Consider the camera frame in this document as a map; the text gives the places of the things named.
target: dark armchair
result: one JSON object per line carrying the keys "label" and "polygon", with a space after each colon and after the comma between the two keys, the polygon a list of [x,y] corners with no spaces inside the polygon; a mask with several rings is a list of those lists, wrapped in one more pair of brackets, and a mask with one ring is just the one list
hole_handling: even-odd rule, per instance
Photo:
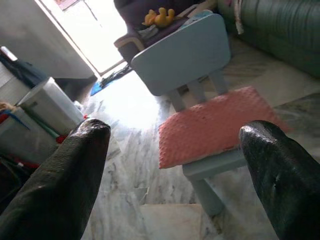
{"label": "dark armchair", "polygon": [[145,20],[146,14],[150,9],[158,10],[160,7],[174,9],[175,15],[181,14],[184,10],[195,4],[196,0],[114,0],[114,5],[127,26],[127,34],[115,41],[114,45],[118,48],[124,60],[131,64],[135,55],[143,49],[155,44],[159,40],[176,31],[188,18],[182,17],[175,20],[170,26],[160,29],[160,31],[149,38],[143,40],[138,34]]}

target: marble floor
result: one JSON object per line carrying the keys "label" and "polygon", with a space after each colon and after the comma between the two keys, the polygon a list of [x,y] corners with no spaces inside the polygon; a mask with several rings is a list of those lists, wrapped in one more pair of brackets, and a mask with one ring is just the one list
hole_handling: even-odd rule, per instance
{"label": "marble floor", "polygon": [[[290,136],[320,160],[320,81],[230,37],[224,69],[230,89],[254,86],[293,128]],[[207,97],[216,95],[206,79]],[[195,104],[187,92],[183,99]],[[182,168],[158,169],[158,127],[174,114],[134,71],[90,97],[84,113],[111,126],[99,193],[83,240],[276,240],[246,166],[208,179],[225,204],[210,219]]]}

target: toy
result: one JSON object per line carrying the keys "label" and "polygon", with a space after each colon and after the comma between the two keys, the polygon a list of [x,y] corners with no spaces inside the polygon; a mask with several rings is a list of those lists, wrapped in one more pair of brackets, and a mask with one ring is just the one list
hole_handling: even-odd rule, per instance
{"label": "toy", "polygon": [[151,26],[155,23],[155,18],[157,13],[152,9],[149,10],[149,13],[144,17],[144,22],[142,23],[145,26]]}
{"label": "toy", "polygon": [[175,17],[175,11],[173,9],[168,10],[168,16],[167,11],[164,7],[159,8],[159,15],[157,15],[154,19],[155,25],[159,28],[165,28],[169,26]]}

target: white wall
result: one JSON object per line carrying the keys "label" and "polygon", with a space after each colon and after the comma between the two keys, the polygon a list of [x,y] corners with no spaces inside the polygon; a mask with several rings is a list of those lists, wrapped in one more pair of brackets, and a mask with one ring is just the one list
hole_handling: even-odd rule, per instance
{"label": "white wall", "polygon": [[0,0],[0,45],[54,78],[94,74],[34,0]]}

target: white storage box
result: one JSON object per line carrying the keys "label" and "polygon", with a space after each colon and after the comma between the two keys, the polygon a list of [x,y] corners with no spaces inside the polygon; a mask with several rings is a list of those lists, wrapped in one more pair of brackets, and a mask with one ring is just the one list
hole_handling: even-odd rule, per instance
{"label": "white storage box", "polygon": [[56,140],[20,107],[13,114],[27,128],[11,116],[0,123],[0,151],[30,163],[43,163],[56,150]]}
{"label": "white storage box", "polygon": [[60,135],[67,135],[84,116],[50,77],[34,87],[18,104],[50,126]]}

